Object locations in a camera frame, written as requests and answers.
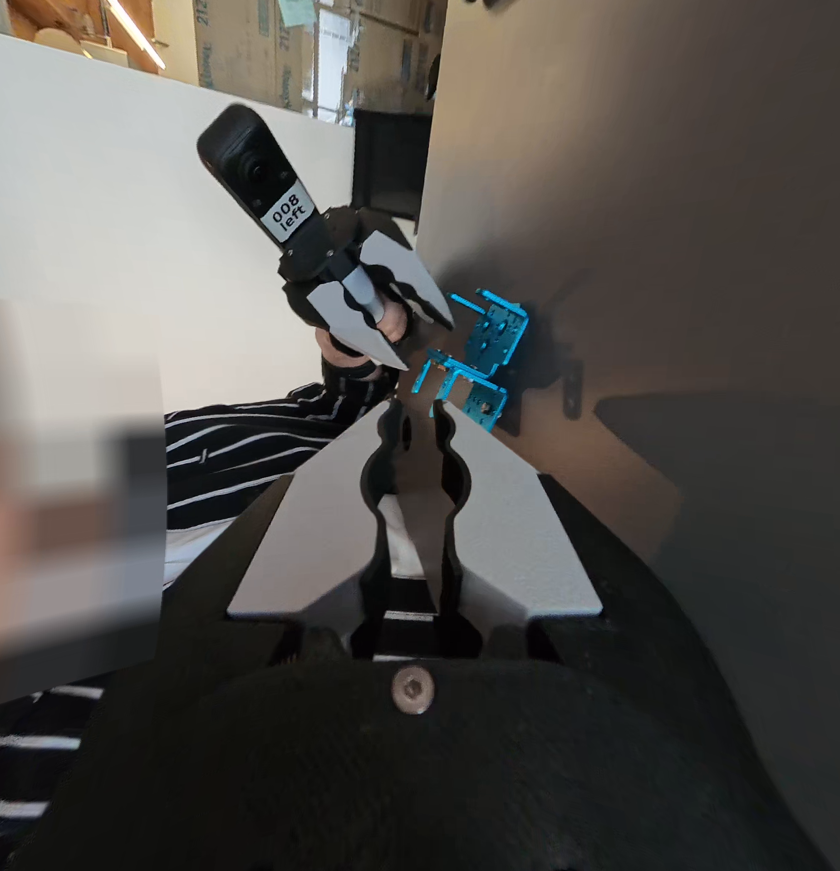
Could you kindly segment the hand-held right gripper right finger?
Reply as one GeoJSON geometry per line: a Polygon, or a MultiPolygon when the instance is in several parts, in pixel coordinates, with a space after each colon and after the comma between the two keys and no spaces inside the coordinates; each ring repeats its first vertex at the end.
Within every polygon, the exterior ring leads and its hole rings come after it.
{"type": "Polygon", "coordinates": [[[602,600],[541,475],[449,401],[433,404],[429,463],[436,643],[476,659],[497,631],[599,617],[602,600]]]}

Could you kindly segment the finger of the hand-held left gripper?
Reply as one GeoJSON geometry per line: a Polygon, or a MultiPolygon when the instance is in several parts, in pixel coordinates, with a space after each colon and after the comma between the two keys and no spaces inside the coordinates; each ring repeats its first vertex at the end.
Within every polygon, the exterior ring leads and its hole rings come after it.
{"type": "Polygon", "coordinates": [[[451,331],[454,319],[436,280],[416,251],[374,231],[360,245],[360,262],[384,274],[384,284],[415,315],[451,331]]]}
{"type": "Polygon", "coordinates": [[[318,285],[307,301],[324,321],[327,332],[343,346],[363,354],[377,364],[408,371],[408,365],[393,343],[382,333],[373,320],[373,314],[382,313],[382,303],[371,292],[371,310],[357,302],[337,280],[318,285]]]}

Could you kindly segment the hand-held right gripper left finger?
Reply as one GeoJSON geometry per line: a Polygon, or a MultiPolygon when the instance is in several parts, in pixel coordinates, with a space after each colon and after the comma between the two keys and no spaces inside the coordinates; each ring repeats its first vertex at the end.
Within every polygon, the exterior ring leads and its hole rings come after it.
{"type": "Polygon", "coordinates": [[[383,401],[287,486],[228,605],[234,619],[332,631],[347,651],[378,625],[391,579],[382,498],[396,492],[402,405],[383,401]]]}

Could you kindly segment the blue metal bracket assembly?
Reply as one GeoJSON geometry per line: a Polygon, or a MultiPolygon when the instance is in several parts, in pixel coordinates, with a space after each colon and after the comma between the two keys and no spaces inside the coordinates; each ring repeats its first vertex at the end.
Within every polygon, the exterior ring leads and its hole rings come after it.
{"type": "Polygon", "coordinates": [[[477,289],[478,304],[458,294],[450,294],[458,306],[476,314],[476,322],[459,355],[447,354],[430,347],[426,360],[414,380],[411,394],[418,395],[432,370],[441,374],[435,400],[448,401],[458,381],[469,384],[462,412],[470,420],[491,432],[501,419],[508,402],[506,387],[496,376],[511,363],[530,323],[528,313],[487,289],[477,289]]]}

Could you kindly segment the dark grey desk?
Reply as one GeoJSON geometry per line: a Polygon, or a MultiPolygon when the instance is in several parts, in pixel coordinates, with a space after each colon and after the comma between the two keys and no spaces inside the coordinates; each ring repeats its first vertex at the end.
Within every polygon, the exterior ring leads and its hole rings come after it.
{"type": "Polygon", "coordinates": [[[840,869],[840,2],[450,2],[419,242],[840,869]]]}

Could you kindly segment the person's left hand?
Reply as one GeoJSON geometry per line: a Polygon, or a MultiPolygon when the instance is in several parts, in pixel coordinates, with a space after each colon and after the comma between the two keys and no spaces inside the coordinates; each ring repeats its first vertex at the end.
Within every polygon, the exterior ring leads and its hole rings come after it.
{"type": "Polygon", "coordinates": [[[406,340],[413,326],[413,315],[402,302],[389,298],[383,300],[383,314],[377,322],[377,330],[392,344],[406,340]]]}

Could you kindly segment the white garment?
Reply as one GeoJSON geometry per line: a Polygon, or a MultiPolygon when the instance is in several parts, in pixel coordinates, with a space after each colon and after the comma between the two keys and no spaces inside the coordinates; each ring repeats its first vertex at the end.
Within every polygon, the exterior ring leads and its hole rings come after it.
{"type": "MultiPolygon", "coordinates": [[[[189,566],[212,546],[237,520],[256,509],[262,497],[238,517],[212,521],[198,527],[171,530],[166,537],[164,591],[172,588],[189,566]]],[[[422,565],[407,533],[394,495],[382,498],[388,557],[385,568],[399,579],[419,579],[422,565]]],[[[251,548],[250,582],[240,572],[238,616],[298,614],[333,593],[360,570],[368,567],[377,543],[378,524],[363,508],[358,520],[344,519],[346,509],[312,509],[310,503],[295,511],[280,509],[263,521],[262,557],[251,548]]]]}

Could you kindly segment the black office chair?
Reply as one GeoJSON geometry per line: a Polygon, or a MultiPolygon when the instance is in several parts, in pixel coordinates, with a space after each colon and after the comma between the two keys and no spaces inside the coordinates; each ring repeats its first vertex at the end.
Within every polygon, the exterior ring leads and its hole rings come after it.
{"type": "Polygon", "coordinates": [[[433,118],[357,109],[351,207],[418,221],[433,118]]]}

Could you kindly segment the stack of cardboard boxes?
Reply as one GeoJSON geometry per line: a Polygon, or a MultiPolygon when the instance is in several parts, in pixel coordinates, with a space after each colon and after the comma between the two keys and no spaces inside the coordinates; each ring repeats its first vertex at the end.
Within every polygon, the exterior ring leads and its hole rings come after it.
{"type": "Polygon", "coordinates": [[[447,1],[196,1],[202,87],[329,124],[431,114],[447,1]]]}

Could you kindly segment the black striped jacket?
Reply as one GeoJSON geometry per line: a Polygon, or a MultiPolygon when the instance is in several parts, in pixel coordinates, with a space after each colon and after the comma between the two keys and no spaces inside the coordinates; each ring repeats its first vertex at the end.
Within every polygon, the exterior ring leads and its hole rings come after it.
{"type": "MultiPolygon", "coordinates": [[[[330,440],[246,424],[167,438],[163,589],[269,486],[330,440]]],[[[0,869],[48,807],[110,678],[86,677],[0,705],[0,869]]]]}

